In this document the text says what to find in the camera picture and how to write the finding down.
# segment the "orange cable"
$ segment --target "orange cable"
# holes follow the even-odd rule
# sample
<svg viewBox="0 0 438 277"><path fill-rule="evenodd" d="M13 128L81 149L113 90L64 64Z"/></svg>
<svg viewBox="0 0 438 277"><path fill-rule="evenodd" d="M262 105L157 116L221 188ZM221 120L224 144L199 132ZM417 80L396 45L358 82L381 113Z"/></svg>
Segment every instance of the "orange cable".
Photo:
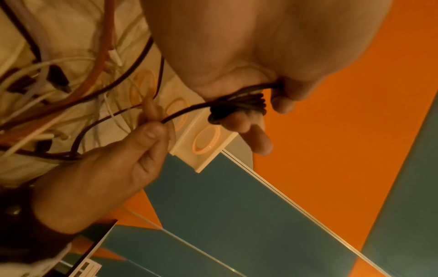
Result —
<svg viewBox="0 0 438 277"><path fill-rule="evenodd" d="M96 56L96 61L94 62L93 68L88 74L87 78L80 84L80 86L73 91L67 98L58 101L56 103L51 104L50 106L30 110L29 112L23 113L20 116L17 116L15 120L20 119L22 117L27 116L37 116L40 114L41 110L54 109L59 106L68 104L72 101L75 101L85 95L91 87L96 83L100 74L103 72L105 68L105 62L108 57L108 51L112 48L112 36L114 30L114 15L115 15L115 1L114 0L105 0L104 5L104 29L102 33L102 37L100 40L99 51ZM3 135L0 136L0 144L2 145L10 145L15 141L25 137L30 134L34 130L40 128L53 118L60 115L60 113L55 113L52 115L48 115L34 122L30 122L22 127L15 128Z"/></svg>

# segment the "black sleeve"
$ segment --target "black sleeve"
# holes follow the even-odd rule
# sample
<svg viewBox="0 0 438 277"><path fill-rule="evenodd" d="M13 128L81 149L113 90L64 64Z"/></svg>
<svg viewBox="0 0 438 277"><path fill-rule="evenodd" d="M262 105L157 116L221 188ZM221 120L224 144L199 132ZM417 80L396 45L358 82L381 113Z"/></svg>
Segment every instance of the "black sleeve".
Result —
<svg viewBox="0 0 438 277"><path fill-rule="evenodd" d="M32 192L29 184L0 192L0 262L54 258L76 236L55 232L39 222L30 205Z"/></svg>

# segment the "hand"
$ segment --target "hand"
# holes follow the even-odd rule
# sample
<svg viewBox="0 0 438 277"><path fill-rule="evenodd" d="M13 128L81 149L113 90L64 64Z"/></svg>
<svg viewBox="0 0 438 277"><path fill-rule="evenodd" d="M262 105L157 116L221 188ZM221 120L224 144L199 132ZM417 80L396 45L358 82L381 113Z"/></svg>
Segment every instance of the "hand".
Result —
<svg viewBox="0 0 438 277"><path fill-rule="evenodd" d="M32 209L44 225L78 233L158 177L174 129L159 122L164 115L151 99L143 109L148 122L124 140L87 152L84 159L38 179Z"/></svg>
<svg viewBox="0 0 438 277"><path fill-rule="evenodd" d="M327 75L368 47L391 0L141 0L153 37L181 80L205 100L282 81L271 103L292 110ZM253 152L272 143L262 117L237 112L221 124Z"/></svg>

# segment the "teal wall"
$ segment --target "teal wall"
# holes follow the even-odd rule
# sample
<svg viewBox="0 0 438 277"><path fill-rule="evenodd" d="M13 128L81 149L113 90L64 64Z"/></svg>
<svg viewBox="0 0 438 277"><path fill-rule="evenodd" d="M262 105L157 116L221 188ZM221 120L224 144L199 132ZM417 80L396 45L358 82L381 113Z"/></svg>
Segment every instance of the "teal wall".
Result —
<svg viewBox="0 0 438 277"><path fill-rule="evenodd" d="M145 191L166 230L245 276L347 277L356 258L222 154L199 174L169 156ZM116 226L103 246L162 277L239 276L160 230Z"/></svg>
<svg viewBox="0 0 438 277"><path fill-rule="evenodd" d="M363 253L393 277L438 276L438 97Z"/></svg>

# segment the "person's left hand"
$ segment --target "person's left hand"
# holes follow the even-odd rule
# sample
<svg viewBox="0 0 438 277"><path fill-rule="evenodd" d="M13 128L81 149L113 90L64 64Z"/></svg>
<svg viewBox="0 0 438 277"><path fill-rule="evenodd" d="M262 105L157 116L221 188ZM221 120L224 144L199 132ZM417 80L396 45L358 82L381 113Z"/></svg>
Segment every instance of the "person's left hand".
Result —
<svg viewBox="0 0 438 277"><path fill-rule="evenodd" d="M147 122L124 140L37 180L31 205L38 220L60 233L78 233L158 177L174 128L159 122L164 114L152 99L143 110Z"/></svg>

